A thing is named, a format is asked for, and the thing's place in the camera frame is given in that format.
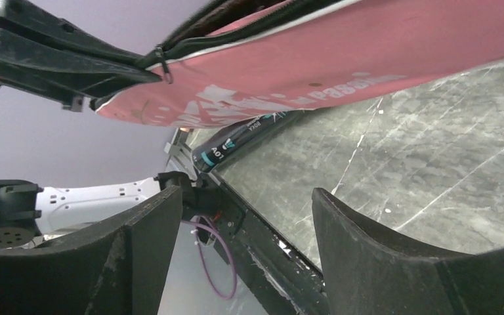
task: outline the zipper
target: zipper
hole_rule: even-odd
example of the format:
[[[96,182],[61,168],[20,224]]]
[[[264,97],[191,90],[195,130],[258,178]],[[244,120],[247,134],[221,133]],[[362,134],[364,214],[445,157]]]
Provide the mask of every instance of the zipper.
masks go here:
[[[200,9],[200,11],[198,11],[191,19],[179,26],[162,44],[156,46],[156,48],[151,53],[140,59],[136,63],[136,66],[139,68],[147,68],[153,66],[154,64],[161,64],[163,73],[165,74],[166,82],[172,83],[173,76],[169,71],[167,60],[180,59],[182,57],[188,56],[189,54],[202,51],[204,49],[226,45],[240,41],[242,39],[246,39],[288,22],[292,22],[300,17],[308,15],[312,12],[316,12],[342,0],[293,0],[281,6],[280,8],[277,8],[266,16],[263,16],[258,20],[239,28],[238,30],[228,31],[216,36],[188,38],[183,39],[178,43],[173,43],[173,39],[176,38],[180,34],[180,32],[183,32],[186,28],[193,25],[193,23],[196,23],[196,21],[198,21],[206,14],[211,12],[211,10],[217,8],[219,5],[225,3],[226,1],[227,0],[213,0],[212,2],[208,3],[204,8]]]
[[[197,51],[234,43],[294,21],[340,1],[342,0],[294,0],[238,30],[216,36],[184,39],[172,49],[166,50],[165,57],[168,60],[180,59]]]
[[[198,12],[196,12],[191,18],[182,23],[179,27],[177,27],[161,44],[164,49],[171,49],[175,46],[174,40],[182,33],[185,32],[188,28],[192,27],[196,22],[200,21],[204,16],[207,16],[211,11],[217,9],[219,6],[228,2],[229,0],[212,0],[204,7],[202,7]]]

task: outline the metal bracket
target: metal bracket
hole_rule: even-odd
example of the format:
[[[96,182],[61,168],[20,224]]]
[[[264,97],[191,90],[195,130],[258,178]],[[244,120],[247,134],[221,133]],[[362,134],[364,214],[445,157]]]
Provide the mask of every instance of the metal bracket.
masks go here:
[[[104,98],[161,81],[136,67],[139,55],[113,47],[26,0],[0,0],[0,86],[79,112],[83,98]]]

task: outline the zipper pull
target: zipper pull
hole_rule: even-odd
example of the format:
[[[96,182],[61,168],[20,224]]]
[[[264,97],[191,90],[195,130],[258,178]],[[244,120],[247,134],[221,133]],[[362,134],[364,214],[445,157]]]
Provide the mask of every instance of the zipper pull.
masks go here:
[[[171,71],[169,70],[169,66],[167,65],[167,61],[165,59],[165,53],[163,52],[163,47],[161,45],[156,46],[156,57],[158,57],[159,62],[161,62],[165,81],[167,84],[173,84],[173,74],[171,74]]]

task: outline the wire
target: wire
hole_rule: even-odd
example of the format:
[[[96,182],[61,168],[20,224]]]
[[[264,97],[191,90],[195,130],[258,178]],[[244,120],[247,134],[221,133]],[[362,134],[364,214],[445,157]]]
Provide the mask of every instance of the wire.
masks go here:
[[[213,236],[215,236],[215,238],[219,241],[219,243],[221,244],[221,246],[225,250],[225,254],[227,255],[227,258],[229,260],[229,265],[231,266],[231,273],[232,273],[232,278],[233,278],[233,286],[232,286],[231,292],[228,295],[225,295],[225,294],[221,293],[217,289],[217,287],[215,286],[215,284],[213,284],[213,280],[211,279],[211,276],[209,275],[209,272],[207,271],[207,267],[205,265],[205,259],[203,257],[203,252],[202,252],[201,245],[200,245],[200,239],[198,238],[198,233],[195,233],[196,242],[198,244],[198,252],[199,252],[199,255],[200,255],[200,261],[201,261],[201,265],[203,267],[203,270],[205,272],[205,275],[207,277],[207,281],[209,282],[209,285],[212,287],[213,291],[215,291],[215,293],[221,299],[224,299],[225,301],[228,301],[228,300],[230,300],[230,299],[232,299],[234,297],[234,295],[236,293],[236,285],[237,285],[236,267],[235,267],[235,264],[234,264],[233,256],[231,255],[231,252],[229,251],[229,247],[227,246],[227,243],[223,240],[223,238],[221,237],[221,235],[219,235],[219,232],[217,231],[217,229],[213,225],[213,222],[211,222],[210,218],[203,217],[203,216],[199,216],[198,218],[202,218],[203,220],[205,220],[206,223],[207,223],[207,225],[200,224],[198,222],[193,222],[193,221],[185,221],[185,220],[183,221],[183,223],[195,226],[196,228],[201,228],[202,230],[205,230],[205,231],[208,231],[210,234],[212,234]]]

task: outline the black zipper edge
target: black zipper edge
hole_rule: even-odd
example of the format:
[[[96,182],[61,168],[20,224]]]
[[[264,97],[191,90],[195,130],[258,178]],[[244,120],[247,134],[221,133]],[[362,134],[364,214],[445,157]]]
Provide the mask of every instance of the black zipper edge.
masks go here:
[[[165,51],[165,57],[167,60],[180,59],[204,49],[234,43],[288,22],[292,22],[293,20],[341,1],[342,0],[294,0],[238,30],[216,36],[184,39],[178,42],[172,49]]]
[[[179,27],[175,28],[171,34],[163,40],[163,42],[159,45],[162,47],[166,47],[166,49],[170,49],[175,46],[177,43],[173,41],[177,38],[182,32],[185,32],[187,28],[193,26],[197,21],[201,20],[204,16],[208,15],[211,11],[217,9],[220,5],[227,2],[229,0],[212,0],[208,2],[205,6],[203,6],[198,12],[196,12],[193,16],[183,22]],[[140,60],[136,62],[136,66],[139,68],[147,68],[153,66],[154,64],[160,63],[156,56],[157,46],[154,50],[149,52],[146,56],[142,57]]]

